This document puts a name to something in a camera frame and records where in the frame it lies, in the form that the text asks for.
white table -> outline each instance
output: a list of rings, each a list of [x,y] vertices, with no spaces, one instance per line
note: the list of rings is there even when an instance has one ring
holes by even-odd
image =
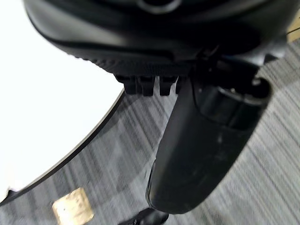
[[[0,202],[38,182],[101,125],[123,93],[112,74],[55,48],[21,0],[0,3]]]

black plastic part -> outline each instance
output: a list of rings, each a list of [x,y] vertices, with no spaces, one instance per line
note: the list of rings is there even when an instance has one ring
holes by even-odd
[[[169,214],[148,208],[119,225],[162,225],[168,218]]]
[[[180,76],[178,77],[177,83],[176,83],[176,94],[179,94],[182,86],[184,85],[184,83],[186,82],[187,78]]]
[[[144,96],[152,96],[155,77],[154,76],[140,76],[138,77],[138,82],[142,87],[142,94]]]
[[[161,96],[170,95],[172,84],[177,80],[176,76],[161,76],[159,78],[159,93]]]
[[[151,207],[182,214],[209,196],[267,107],[271,87],[264,80],[260,86],[240,95],[215,86],[199,89],[187,80],[160,142],[148,183],[146,196]]]

white desk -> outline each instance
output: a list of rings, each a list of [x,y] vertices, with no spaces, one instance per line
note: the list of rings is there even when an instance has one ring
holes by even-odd
[[[0,5],[1,202],[70,156],[114,108],[123,85],[43,39],[21,0]]]

striped carpet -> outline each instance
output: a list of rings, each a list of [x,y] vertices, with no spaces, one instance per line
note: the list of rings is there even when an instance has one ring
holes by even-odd
[[[170,216],[167,225],[300,224],[300,41],[260,76],[273,83],[275,94],[247,147],[205,202]],[[0,224],[55,225],[53,202],[78,187],[95,213],[89,225],[116,225],[147,207],[147,179],[175,101],[174,87],[169,97],[160,97],[157,88],[151,98],[125,97],[80,154],[0,207]]]

black shoe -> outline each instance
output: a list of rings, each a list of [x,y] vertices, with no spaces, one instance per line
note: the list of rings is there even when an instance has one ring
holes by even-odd
[[[119,225],[162,225],[168,218],[169,214],[148,208]]]

